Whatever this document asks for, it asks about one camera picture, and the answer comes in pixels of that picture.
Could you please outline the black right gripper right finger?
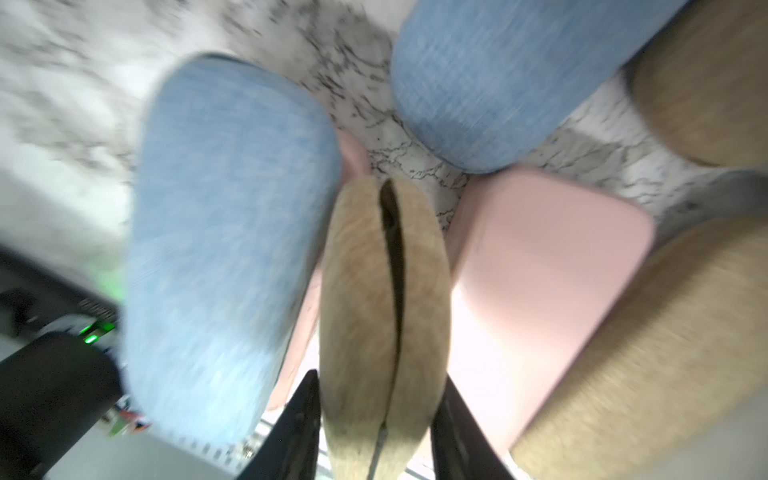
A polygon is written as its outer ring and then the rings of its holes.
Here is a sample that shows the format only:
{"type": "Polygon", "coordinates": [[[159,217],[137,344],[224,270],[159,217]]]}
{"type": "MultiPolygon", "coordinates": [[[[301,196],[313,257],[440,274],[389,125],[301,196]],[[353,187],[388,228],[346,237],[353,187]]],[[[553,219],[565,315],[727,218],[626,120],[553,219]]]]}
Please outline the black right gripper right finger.
{"type": "Polygon", "coordinates": [[[437,480],[514,480],[450,377],[430,428],[437,480]]]}

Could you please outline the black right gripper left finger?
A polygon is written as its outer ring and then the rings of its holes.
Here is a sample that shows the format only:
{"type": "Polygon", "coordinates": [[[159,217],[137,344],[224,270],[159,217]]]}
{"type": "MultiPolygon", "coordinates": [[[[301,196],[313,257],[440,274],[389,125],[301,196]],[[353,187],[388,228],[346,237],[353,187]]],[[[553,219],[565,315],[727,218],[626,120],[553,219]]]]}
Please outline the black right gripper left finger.
{"type": "Polygon", "coordinates": [[[320,427],[318,372],[310,370],[237,480],[314,480],[320,427]]]}

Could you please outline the tan glasses case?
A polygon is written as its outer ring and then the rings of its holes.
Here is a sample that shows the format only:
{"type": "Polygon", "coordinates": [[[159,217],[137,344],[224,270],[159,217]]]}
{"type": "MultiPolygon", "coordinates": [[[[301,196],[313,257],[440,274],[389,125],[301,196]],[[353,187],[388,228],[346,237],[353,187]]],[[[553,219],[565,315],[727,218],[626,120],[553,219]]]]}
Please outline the tan glasses case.
{"type": "Polygon", "coordinates": [[[641,268],[511,448],[536,479],[619,479],[767,383],[767,221],[701,223],[641,268]]]}
{"type": "Polygon", "coordinates": [[[319,380],[338,479],[396,479],[441,402],[451,336],[442,231],[406,178],[361,177],[336,201],[323,256],[319,380]]]}
{"type": "Polygon", "coordinates": [[[649,130],[677,155],[766,166],[766,2],[691,2],[641,52],[630,86],[649,130]]]}

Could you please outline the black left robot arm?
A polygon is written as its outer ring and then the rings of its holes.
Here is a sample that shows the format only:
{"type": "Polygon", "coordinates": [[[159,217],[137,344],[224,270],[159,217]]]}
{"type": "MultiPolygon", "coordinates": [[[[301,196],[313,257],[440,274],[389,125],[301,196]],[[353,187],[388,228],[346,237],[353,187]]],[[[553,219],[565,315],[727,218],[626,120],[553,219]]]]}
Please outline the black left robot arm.
{"type": "Polygon", "coordinates": [[[1,249],[1,476],[42,479],[123,395],[117,304],[1,249]]]}

